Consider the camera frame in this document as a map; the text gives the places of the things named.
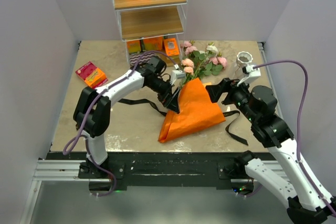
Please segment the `orange wrapping paper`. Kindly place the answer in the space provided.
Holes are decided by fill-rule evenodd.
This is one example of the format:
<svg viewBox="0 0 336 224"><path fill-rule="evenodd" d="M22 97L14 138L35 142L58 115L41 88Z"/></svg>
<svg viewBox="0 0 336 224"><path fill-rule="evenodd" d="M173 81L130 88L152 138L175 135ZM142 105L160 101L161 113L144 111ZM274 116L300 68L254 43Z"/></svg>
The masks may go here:
<svg viewBox="0 0 336 224"><path fill-rule="evenodd" d="M168 111L158 141L165 143L226 121L221 108L210 100L199 78L189 81L178 98L180 113Z"/></svg>

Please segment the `pink flower bouquet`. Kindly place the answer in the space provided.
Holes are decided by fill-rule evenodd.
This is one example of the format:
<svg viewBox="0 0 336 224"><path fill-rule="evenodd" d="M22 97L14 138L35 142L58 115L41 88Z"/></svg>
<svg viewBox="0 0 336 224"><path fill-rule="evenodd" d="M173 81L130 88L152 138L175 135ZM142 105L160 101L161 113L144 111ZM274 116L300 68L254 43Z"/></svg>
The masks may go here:
<svg viewBox="0 0 336 224"><path fill-rule="evenodd" d="M209 42L205 50L198 50L194 44L195 41L184 41L182 46L184 56L181 68L185 78L180 82L181 87L194 79L217 76L227 67L227 59L213 42Z"/></svg>

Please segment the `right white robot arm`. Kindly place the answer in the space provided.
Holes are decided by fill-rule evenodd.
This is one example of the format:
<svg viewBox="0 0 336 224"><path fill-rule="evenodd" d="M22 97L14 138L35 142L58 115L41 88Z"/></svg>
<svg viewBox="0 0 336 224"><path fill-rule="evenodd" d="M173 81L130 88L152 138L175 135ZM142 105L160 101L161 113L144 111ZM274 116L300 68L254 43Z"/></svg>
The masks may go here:
<svg viewBox="0 0 336 224"><path fill-rule="evenodd" d="M266 167L260 158L246 151L235 159L234 173L239 178L256 179L286 208L293 223L323 223L335 216L335 197L318 181L312 170L304 165L298 143L287 123L275 113L277 99L272 89L223 79L206 86L212 102L225 93L224 105L233 104L251 123L254 137L276 159L287 179Z"/></svg>

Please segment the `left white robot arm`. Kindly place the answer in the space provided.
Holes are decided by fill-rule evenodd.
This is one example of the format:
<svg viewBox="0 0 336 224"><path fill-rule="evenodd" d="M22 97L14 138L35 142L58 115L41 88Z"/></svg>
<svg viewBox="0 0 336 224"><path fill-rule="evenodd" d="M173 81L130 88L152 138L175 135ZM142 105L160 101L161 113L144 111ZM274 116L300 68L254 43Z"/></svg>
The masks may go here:
<svg viewBox="0 0 336 224"><path fill-rule="evenodd" d="M105 177L109 171L109 165L105 162L108 154L104 133L109 127L111 108L114 104L128 94L148 87L157 93L158 100L166 109L180 112L180 89L172 89L177 80L185 78L185 72L175 63L170 79L165 81L162 79L162 71L165 68L166 63L158 56L153 56L142 64L137 60L130 70L114 81L96 89L86 87L82 90L73 115L79 126L75 141L81 136L86 138L87 158L92 162L90 171L97 178Z"/></svg>

